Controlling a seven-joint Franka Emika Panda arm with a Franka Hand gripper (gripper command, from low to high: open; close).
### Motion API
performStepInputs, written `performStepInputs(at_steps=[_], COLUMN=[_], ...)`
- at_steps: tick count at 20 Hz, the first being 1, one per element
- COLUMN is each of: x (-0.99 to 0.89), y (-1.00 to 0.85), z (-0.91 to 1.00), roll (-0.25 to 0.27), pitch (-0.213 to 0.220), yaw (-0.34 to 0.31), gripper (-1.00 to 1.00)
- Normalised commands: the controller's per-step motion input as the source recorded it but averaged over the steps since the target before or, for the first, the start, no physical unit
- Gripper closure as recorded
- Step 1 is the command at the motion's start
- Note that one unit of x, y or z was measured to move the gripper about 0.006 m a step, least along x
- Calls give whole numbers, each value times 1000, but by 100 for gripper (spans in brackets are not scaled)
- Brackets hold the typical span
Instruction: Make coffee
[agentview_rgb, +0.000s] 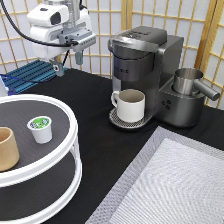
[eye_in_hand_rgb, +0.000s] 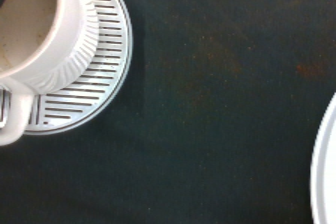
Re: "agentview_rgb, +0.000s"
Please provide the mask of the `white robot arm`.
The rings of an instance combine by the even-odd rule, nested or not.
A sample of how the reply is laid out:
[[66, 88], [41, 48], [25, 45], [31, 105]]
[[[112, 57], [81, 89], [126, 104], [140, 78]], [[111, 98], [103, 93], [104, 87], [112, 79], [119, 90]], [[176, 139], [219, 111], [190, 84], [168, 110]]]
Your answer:
[[75, 52], [77, 65], [83, 64], [83, 51], [96, 43], [88, 9], [79, 0], [42, 0], [28, 13], [30, 37], [35, 55], [49, 61], [57, 76], [63, 76], [63, 63], [57, 57]]

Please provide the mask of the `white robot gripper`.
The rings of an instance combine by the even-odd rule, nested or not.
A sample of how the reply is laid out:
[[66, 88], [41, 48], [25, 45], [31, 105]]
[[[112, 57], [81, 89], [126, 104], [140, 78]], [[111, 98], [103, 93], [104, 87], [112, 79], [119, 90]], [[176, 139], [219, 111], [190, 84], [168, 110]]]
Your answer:
[[58, 77], [64, 75], [57, 56], [72, 49], [77, 65], [83, 64], [83, 51], [96, 43], [88, 9], [80, 3], [40, 3], [27, 15], [35, 55], [50, 60]]

